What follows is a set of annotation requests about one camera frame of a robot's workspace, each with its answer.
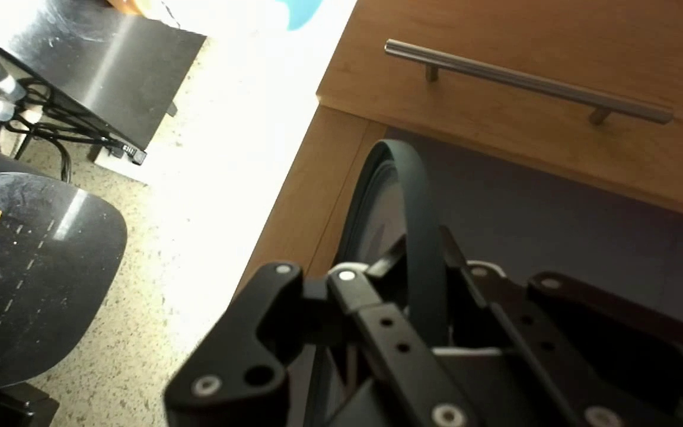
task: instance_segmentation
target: floor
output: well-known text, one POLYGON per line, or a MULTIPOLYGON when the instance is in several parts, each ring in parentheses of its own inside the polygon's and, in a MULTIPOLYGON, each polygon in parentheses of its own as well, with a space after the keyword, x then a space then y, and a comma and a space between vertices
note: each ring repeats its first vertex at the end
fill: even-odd
MULTIPOLYGON (((84 342, 33 380, 62 402, 56 427, 166 424, 162 392, 240 283, 353 0, 324 3, 291 31, 284 5, 219 0, 173 9, 183 28, 208 41, 143 171, 79 161, 85 150, 73 150, 73 185, 119 207, 130 236, 84 342)), ((24 161, 56 171, 48 147, 24 161)))

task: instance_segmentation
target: metal bar handle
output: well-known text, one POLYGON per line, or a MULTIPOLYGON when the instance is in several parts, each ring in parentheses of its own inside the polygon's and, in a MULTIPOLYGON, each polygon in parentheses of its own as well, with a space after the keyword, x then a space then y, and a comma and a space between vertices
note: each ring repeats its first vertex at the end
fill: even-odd
POLYGON ((626 100, 619 94, 598 92, 598 89, 589 89, 581 86, 570 86, 570 82, 531 76, 531 74, 502 69, 502 66, 487 63, 487 61, 474 61, 468 57, 430 49, 430 48, 394 41, 394 38, 388 38, 384 43, 384 51, 394 54, 394 57, 423 61, 426 66, 426 80, 430 82, 439 80, 439 69, 450 69, 458 74, 525 87, 531 92, 544 92, 551 96, 562 96, 570 102, 590 105, 590 107, 595 107, 595 111, 590 113, 590 121, 595 125, 604 123, 604 119, 611 111, 623 113, 623 117, 636 117, 642 121, 655 121, 655 123, 669 123, 674 119, 674 111, 669 107, 646 105, 646 102, 626 100))

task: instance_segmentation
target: wooden cabinet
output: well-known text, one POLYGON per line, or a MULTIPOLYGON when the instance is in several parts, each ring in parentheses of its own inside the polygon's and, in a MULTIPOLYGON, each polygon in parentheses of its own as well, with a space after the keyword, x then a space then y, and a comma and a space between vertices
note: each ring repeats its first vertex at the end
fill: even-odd
POLYGON ((324 107, 683 210, 683 0, 361 0, 324 107), (667 125, 384 54, 384 41, 667 105, 667 125))

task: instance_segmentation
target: drawer front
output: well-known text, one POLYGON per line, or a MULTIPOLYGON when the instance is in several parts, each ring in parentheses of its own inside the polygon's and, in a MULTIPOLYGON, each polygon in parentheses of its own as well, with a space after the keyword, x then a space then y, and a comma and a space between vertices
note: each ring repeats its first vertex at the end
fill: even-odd
POLYGON ((361 0, 323 105, 683 210, 683 0, 361 0), (667 105, 672 123, 384 54, 387 38, 667 105))

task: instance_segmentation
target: bolt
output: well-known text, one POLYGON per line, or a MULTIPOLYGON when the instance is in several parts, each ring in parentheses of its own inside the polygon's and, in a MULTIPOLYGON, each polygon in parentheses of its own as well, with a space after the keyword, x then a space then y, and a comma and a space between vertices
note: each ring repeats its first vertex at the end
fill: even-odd
POLYGON ((352 283, 352 279, 356 279, 356 277, 359 277, 359 274, 356 274, 353 270, 341 270, 341 272, 340 272, 340 279, 341 279, 341 283, 352 283))
POLYGON ((488 274, 487 268, 470 268, 470 272, 473 272, 474 277, 487 277, 487 274, 488 274))
POLYGON ((203 378, 199 378, 199 380, 194 382, 192 392, 194 392, 194 397, 199 397, 199 398, 208 398, 208 397, 219 394, 220 387, 222 387, 220 378, 215 378, 215 375, 203 375, 203 378))
POLYGON ((436 406, 431 418, 439 427, 464 427, 468 424, 464 413, 450 402, 436 406))
POLYGON ((549 287, 549 290, 560 290, 562 287, 562 283, 557 277, 544 277, 541 284, 549 287))
POLYGON ((583 410, 583 418, 590 427, 623 427, 623 420, 604 406, 590 406, 583 410))

